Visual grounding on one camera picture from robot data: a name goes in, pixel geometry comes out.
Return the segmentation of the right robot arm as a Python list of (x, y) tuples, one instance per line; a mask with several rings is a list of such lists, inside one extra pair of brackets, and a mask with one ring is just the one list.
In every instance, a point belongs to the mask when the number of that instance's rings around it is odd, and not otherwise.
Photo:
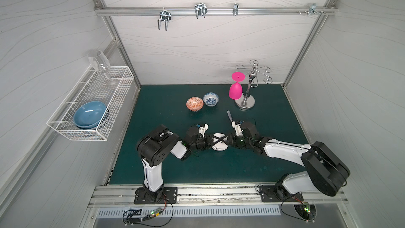
[(294, 144), (262, 136), (250, 121), (232, 121), (235, 133), (228, 135), (227, 144), (239, 149), (250, 149), (269, 158), (286, 160), (305, 168), (305, 171), (286, 174), (275, 186), (278, 198), (304, 192), (319, 191), (336, 196), (347, 185), (349, 168), (328, 146), (320, 141), (314, 144)]

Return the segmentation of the clear handle screwdriver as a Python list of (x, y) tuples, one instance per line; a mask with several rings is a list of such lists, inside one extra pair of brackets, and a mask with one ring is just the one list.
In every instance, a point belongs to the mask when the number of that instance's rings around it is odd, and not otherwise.
[(228, 116), (230, 122), (233, 122), (233, 117), (232, 117), (232, 114), (231, 114), (231, 112), (229, 110), (227, 111), (227, 116)]

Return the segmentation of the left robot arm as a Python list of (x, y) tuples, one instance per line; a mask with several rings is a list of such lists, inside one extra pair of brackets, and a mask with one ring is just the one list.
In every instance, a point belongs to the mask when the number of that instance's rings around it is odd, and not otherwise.
[(162, 163), (172, 154), (180, 160), (186, 160), (194, 151), (213, 149), (225, 151), (229, 136), (222, 133), (207, 133), (208, 125), (189, 127), (184, 138), (159, 125), (137, 143), (137, 152), (141, 158), (144, 172), (143, 189), (159, 196), (163, 191)]

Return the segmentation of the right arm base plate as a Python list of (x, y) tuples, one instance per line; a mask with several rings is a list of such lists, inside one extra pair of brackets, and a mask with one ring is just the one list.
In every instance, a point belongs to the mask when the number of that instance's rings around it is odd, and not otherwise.
[(264, 203), (271, 202), (304, 202), (303, 195), (300, 193), (291, 194), (282, 186), (275, 185), (257, 185), (256, 192), (259, 194), (261, 201)]

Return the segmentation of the white alarm clock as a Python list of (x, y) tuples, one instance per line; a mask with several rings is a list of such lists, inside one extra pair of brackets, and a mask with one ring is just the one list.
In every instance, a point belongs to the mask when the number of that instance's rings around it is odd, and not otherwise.
[(212, 146), (212, 149), (215, 150), (215, 151), (225, 151), (227, 148), (228, 148), (228, 145), (226, 145), (226, 146), (218, 146), (218, 145)]

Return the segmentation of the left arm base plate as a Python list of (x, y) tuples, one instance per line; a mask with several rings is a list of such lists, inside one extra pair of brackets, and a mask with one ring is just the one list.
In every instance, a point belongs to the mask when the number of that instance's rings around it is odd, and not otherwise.
[(156, 192), (150, 191), (148, 188), (139, 187), (135, 192), (135, 205), (150, 205), (150, 204), (164, 204), (168, 201), (171, 204), (177, 203), (178, 187), (159, 188)]

